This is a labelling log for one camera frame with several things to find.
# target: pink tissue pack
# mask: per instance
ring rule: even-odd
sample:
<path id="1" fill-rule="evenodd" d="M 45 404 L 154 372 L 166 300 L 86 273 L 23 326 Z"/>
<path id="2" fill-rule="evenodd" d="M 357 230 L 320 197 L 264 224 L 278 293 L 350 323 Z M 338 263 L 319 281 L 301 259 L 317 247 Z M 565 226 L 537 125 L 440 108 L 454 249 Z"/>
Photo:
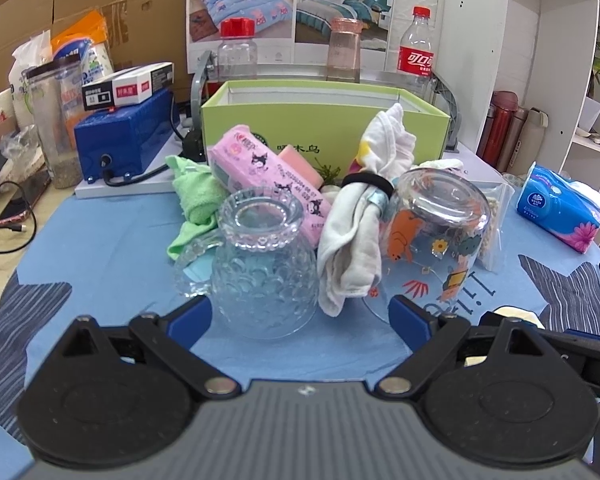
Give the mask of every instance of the pink tissue pack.
<path id="1" fill-rule="evenodd" d="M 214 176 L 231 193 L 266 186 L 290 191 L 304 206 L 301 231 L 315 249 L 331 205 L 321 193 L 239 124 L 206 150 Z"/>

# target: coca-cola bottle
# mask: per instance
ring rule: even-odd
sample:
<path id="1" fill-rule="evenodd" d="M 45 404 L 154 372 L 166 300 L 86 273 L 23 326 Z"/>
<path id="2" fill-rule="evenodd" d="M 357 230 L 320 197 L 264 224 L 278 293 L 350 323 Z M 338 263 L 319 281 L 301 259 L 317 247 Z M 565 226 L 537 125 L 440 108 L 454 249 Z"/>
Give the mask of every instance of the coca-cola bottle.
<path id="1" fill-rule="evenodd" d="M 398 71 L 407 74 L 406 88 L 423 98 L 431 77 L 433 51 L 429 41 L 429 18 L 427 7 L 413 7 L 413 23 L 400 40 Z"/>

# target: blue metal box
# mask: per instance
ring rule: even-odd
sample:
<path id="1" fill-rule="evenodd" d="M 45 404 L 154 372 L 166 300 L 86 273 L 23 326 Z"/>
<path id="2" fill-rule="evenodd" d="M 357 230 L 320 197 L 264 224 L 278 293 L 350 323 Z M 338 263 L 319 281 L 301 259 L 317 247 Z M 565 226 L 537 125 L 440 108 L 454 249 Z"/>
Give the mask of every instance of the blue metal box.
<path id="1" fill-rule="evenodd" d="M 114 177 L 143 174 L 173 133 L 170 115 L 174 124 L 180 122 L 171 95 L 163 89 L 139 105 L 83 119 L 75 127 L 75 143 L 84 179 L 94 182 L 105 170 Z"/>

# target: green box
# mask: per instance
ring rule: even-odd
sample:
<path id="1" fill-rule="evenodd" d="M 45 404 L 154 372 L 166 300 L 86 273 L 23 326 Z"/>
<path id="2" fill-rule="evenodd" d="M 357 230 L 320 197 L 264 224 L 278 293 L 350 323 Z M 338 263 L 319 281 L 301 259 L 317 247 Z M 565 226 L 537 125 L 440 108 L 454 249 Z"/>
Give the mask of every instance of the green box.
<path id="1" fill-rule="evenodd" d="M 404 127 L 416 136 L 415 163 L 442 156 L 450 118 L 399 88 L 314 80 L 236 80 L 222 85 L 202 106 L 205 146 L 236 124 L 246 124 L 270 149 L 286 145 L 316 167 L 346 175 L 360 137 L 376 114 L 395 103 Z"/>

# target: black elastic band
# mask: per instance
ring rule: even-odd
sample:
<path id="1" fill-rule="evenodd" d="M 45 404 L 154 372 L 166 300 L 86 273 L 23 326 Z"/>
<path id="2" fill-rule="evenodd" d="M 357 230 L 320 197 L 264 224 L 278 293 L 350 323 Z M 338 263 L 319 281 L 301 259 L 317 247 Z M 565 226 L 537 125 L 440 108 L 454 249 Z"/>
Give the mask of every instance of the black elastic band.
<path id="1" fill-rule="evenodd" d="M 347 184 L 353 184 L 355 182 L 369 184 L 370 186 L 377 187 L 380 191 L 387 195 L 387 198 L 391 198 L 391 195 L 394 194 L 394 186 L 392 186 L 392 184 L 387 179 L 383 178 L 378 174 L 371 173 L 370 171 L 349 173 L 342 181 L 342 187 L 345 187 Z"/>

